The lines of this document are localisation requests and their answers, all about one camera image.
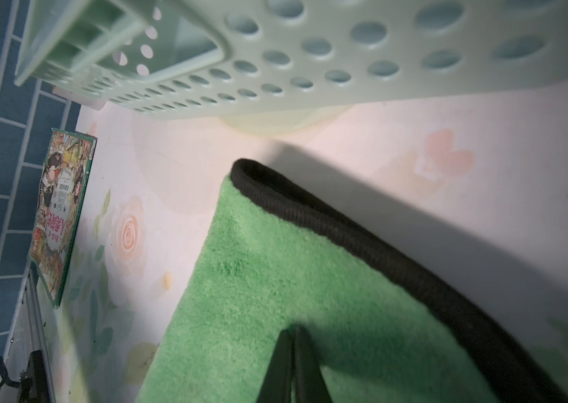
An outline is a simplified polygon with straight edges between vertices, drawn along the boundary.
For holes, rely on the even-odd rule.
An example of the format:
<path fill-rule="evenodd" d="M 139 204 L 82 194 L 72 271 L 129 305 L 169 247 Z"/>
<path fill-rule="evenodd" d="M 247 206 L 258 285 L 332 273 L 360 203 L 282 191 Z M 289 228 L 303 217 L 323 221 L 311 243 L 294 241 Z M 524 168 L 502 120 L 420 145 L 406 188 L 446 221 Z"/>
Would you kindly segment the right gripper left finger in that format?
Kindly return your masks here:
<path fill-rule="evenodd" d="M 287 329 L 282 330 L 260 387 L 257 403 L 290 403 L 292 401 L 293 354 L 292 336 Z"/>

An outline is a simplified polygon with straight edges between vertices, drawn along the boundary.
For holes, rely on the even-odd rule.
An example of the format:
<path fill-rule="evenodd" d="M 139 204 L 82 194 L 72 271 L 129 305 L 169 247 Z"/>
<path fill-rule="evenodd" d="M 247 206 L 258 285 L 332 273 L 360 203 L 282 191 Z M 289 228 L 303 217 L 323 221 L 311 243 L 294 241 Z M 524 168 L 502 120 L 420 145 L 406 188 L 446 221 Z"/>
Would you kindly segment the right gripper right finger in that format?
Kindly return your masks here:
<path fill-rule="evenodd" d="M 313 350 L 312 338 L 305 327 L 295 328 L 294 374 L 296 402 L 333 402 Z"/>

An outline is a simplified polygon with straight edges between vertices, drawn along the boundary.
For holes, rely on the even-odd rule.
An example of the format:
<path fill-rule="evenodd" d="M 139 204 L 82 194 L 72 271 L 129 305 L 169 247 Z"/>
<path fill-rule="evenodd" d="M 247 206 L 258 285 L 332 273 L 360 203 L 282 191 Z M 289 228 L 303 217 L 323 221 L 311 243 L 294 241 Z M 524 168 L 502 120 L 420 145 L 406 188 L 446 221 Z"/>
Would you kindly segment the green and grey dishcloth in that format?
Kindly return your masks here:
<path fill-rule="evenodd" d="M 141 402 L 256 402 L 305 327 L 333 402 L 565 402 L 446 282 L 257 161 L 233 163 Z"/>

